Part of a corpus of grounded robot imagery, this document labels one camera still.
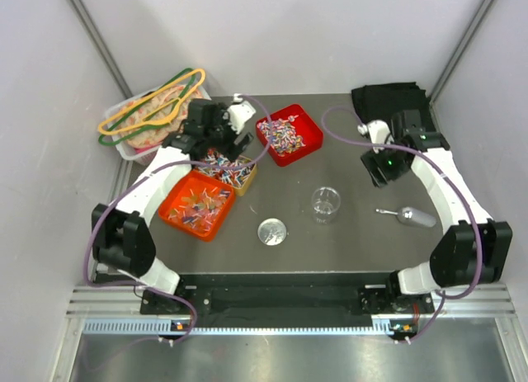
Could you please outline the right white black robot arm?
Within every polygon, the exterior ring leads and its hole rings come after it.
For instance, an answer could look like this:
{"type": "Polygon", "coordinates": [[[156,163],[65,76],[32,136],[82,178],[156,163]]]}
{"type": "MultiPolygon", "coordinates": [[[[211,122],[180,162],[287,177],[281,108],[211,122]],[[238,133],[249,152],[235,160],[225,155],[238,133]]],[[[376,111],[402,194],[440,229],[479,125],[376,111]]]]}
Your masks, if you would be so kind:
{"type": "Polygon", "coordinates": [[[383,187],[412,172],[424,185],[443,231],[428,261],[391,274],[384,293],[387,306],[402,313],[414,304],[415,295],[499,281],[512,228],[494,220],[475,200],[445,136],[427,130],[417,110],[400,111],[389,122],[372,120],[357,130],[374,145],[361,157],[373,184],[383,187]]]}

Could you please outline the silver metal scoop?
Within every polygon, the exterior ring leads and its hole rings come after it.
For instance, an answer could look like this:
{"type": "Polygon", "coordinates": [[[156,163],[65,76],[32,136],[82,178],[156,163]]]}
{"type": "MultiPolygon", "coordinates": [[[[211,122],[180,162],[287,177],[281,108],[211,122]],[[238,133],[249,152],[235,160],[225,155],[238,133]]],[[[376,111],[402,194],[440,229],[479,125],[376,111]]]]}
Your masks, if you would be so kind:
{"type": "Polygon", "coordinates": [[[397,211],[375,209],[381,215],[392,215],[401,224],[423,228],[433,228],[436,225],[436,218],[416,208],[406,206],[397,211]]]}

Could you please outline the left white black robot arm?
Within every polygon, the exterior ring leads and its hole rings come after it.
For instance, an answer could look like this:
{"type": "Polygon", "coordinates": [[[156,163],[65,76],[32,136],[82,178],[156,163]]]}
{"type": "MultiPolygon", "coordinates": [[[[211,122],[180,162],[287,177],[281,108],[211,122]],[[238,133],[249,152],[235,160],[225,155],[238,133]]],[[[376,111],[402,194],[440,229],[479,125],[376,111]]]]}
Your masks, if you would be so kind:
{"type": "Polygon", "coordinates": [[[240,95],[230,105],[192,100],[180,129],[167,136],[134,184],[109,205],[94,208],[88,243],[94,260],[160,291],[158,302],[169,313],[182,311],[187,294],[177,287],[180,276],[157,258],[149,225],[172,188],[209,150],[234,160],[246,149],[252,135],[243,128],[255,113],[240,95]]]}

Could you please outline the red candy tray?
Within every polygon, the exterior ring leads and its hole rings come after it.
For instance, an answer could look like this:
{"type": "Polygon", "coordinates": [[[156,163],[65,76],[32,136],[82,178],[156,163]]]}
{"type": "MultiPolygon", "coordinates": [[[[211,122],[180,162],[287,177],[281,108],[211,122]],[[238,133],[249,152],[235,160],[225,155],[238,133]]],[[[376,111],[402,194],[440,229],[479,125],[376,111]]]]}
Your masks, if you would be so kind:
{"type": "Polygon", "coordinates": [[[323,132],[299,104],[292,104],[256,123],[256,136],[263,146],[272,135],[268,153],[279,167],[285,167],[323,146],[323,132]]]}

